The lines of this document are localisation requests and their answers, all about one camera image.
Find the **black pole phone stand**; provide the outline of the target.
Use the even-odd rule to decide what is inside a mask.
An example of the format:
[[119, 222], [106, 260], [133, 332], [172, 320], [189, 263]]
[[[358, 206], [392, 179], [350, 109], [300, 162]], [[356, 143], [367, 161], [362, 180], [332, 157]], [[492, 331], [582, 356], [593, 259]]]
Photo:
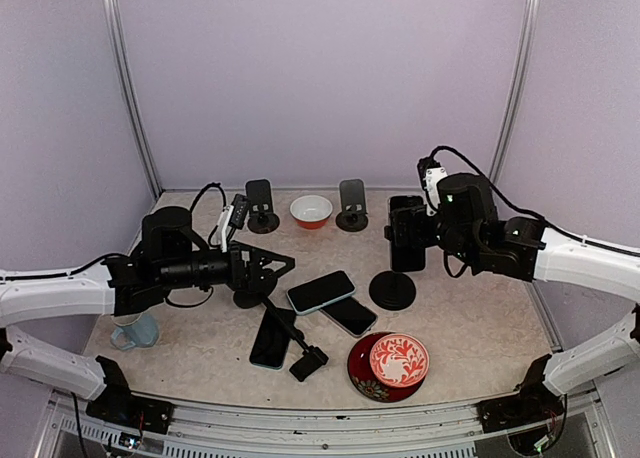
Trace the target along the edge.
[[369, 296], [380, 308], [401, 311], [409, 308], [416, 298], [416, 286], [404, 273], [384, 271], [378, 273], [369, 284]]
[[292, 309], [277, 307], [269, 296], [263, 294], [245, 295], [234, 291], [233, 301], [237, 307], [242, 309], [262, 305], [265, 311], [269, 311], [281, 323], [291, 337], [291, 341], [300, 346], [302, 356], [289, 368], [289, 373], [297, 381], [304, 382], [328, 363], [329, 357], [323, 350], [305, 341], [304, 333], [295, 326], [296, 313]]

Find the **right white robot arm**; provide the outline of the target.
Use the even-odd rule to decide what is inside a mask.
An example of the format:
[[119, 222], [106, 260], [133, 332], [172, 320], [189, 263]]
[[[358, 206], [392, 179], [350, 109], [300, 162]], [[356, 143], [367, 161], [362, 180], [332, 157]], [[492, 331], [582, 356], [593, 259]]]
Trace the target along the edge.
[[[639, 299], [639, 252], [577, 237], [532, 211], [501, 220], [493, 184], [483, 175], [427, 171], [427, 201], [390, 212], [384, 234], [399, 248], [439, 248], [473, 275], [491, 272], [525, 282], [560, 282], [632, 301]], [[560, 353], [535, 360], [513, 397], [511, 411], [523, 422], [561, 396], [639, 358], [639, 311]]]

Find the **left small desk phone stand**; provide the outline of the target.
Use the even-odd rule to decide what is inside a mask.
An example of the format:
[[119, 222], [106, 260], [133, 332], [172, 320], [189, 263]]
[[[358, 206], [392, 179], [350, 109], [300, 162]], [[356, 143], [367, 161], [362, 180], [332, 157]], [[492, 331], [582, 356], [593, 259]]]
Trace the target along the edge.
[[247, 181], [245, 191], [250, 202], [247, 226], [256, 234], [268, 234], [280, 225], [274, 211], [271, 183], [267, 179]]

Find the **small desk phone stand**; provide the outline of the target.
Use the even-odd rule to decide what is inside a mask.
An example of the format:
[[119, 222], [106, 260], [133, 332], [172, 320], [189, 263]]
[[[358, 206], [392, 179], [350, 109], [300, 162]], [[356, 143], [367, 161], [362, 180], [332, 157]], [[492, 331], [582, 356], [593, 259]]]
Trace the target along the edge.
[[247, 181], [245, 191], [250, 202], [247, 226], [256, 234], [268, 234], [280, 225], [274, 211], [271, 183], [267, 179]]
[[336, 225], [346, 232], [360, 232], [368, 226], [366, 194], [362, 179], [343, 180], [339, 184], [340, 211]]

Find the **right small desk phone stand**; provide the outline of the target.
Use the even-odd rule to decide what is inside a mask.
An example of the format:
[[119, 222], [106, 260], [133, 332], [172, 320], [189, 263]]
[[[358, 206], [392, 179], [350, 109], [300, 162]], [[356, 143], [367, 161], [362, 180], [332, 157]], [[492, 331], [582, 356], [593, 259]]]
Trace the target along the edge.
[[360, 232], [368, 226], [366, 194], [362, 179], [343, 180], [339, 184], [340, 211], [336, 225], [346, 232]]

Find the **middle stacked blue smartphone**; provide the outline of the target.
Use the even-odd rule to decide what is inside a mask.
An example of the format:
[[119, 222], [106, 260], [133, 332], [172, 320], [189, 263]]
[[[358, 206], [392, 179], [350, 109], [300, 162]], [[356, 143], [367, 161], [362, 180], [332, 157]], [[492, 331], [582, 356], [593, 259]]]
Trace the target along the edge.
[[294, 286], [286, 296], [293, 310], [304, 316], [351, 297], [355, 291], [355, 284], [349, 276], [339, 270]]

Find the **orange white bowl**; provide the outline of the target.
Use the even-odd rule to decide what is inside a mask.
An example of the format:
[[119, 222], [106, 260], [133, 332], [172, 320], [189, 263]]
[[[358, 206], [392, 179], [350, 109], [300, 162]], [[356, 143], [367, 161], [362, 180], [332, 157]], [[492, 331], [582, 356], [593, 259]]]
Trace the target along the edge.
[[308, 230], [322, 228], [333, 212], [332, 203], [319, 195], [296, 198], [290, 205], [290, 214], [298, 226]]

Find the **lone black smartphone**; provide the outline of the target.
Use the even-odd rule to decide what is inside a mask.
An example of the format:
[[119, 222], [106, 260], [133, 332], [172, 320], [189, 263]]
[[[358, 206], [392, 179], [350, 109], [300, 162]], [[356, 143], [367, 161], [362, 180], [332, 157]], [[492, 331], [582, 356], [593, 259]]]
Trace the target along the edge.
[[265, 311], [250, 352], [250, 363], [273, 370], [281, 369], [290, 341], [291, 337], [281, 323]]

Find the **light blue mug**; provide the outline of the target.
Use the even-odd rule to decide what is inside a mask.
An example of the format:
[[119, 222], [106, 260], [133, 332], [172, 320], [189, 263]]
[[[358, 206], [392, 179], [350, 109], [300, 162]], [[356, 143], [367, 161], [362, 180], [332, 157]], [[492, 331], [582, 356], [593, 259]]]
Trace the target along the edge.
[[150, 348], [159, 339], [159, 328], [155, 318], [149, 313], [113, 317], [115, 328], [110, 336], [111, 345], [120, 350]]

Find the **red white patterned bowl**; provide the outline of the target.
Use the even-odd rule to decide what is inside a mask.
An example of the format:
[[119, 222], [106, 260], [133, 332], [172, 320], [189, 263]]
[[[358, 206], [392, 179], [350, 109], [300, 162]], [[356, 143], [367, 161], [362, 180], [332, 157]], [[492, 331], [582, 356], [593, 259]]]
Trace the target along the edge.
[[429, 371], [426, 347], [415, 337], [391, 333], [378, 339], [369, 353], [375, 377], [391, 388], [408, 388], [422, 382]]

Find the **front aluminium frame rail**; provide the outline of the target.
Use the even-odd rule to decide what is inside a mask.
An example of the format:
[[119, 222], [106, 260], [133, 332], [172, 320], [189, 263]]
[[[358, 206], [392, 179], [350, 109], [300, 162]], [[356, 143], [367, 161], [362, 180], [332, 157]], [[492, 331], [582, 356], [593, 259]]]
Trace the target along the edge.
[[70, 397], [52, 394], [32, 457], [494, 457], [535, 428], [531, 422], [488, 432], [475, 402], [370, 409], [295, 410], [175, 399], [167, 431], [130, 429], [87, 417]]

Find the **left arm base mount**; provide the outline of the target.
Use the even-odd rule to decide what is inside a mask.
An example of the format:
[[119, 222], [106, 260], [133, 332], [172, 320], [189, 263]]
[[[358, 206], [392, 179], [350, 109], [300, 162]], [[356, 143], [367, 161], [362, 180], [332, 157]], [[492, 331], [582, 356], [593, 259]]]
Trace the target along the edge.
[[106, 387], [95, 399], [88, 401], [85, 413], [108, 423], [166, 435], [174, 405], [133, 394], [114, 360], [97, 356], [96, 361], [104, 372]]

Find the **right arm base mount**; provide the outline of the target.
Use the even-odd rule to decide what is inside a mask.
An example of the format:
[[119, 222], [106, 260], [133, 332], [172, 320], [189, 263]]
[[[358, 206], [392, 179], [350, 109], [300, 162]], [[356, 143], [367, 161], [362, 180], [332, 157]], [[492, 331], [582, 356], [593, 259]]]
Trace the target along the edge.
[[543, 355], [529, 366], [514, 394], [487, 399], [477, 404], [484, 433], [516, 428], [565, 413], [563, 394], [551, 391], [543, 384], [545, 367], [551, 354]]

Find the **aluminium corner post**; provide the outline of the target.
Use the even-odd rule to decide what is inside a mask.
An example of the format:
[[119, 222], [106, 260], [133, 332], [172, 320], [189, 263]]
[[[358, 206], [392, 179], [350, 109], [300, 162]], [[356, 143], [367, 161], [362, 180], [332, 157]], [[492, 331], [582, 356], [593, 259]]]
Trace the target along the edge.
[[498, 141], [489, 168], [489, 179], [497, 183], [508, 156], [509, 145], [517, 121], [529, 62], [533, 50], [537, 18], [541, 0], [525, 0], [524, 14], [518, 41], [514, 69], [507, 94], [506, 107], [503, 114]]
[[161, 185], [157, 167], [152, 156], [151, 147], [145, 133], [140, 107], [135, 92], [134, 81], [127, 56], [124, 28], [119, 9], [119, 0], [102, 0], [102, 2], [121, 94], [133, 133], [135, 147], [139, 155], [142, 170], [151, 196], [154, 201], [157, 201], [163, 193], [163, 187]]

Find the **left aluminium corner post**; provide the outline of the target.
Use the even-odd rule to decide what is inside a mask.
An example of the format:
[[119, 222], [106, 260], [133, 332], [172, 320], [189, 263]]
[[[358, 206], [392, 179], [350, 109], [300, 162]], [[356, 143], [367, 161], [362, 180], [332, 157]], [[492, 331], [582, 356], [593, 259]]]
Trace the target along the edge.
[[133, 133], [135, 147], [139, 155], [142, 170], [151, 196], [154, 201], [157, 201], [163, 193], [163, 187], [161, 185], [157, 167], [152, 156], [151, 147], [145, 133], [140, 107], [135, 92], [134, 81], [127, 56], [124, 28], [119, 9], [119, 0], [102, 0], [102, 2], [121, 94]]

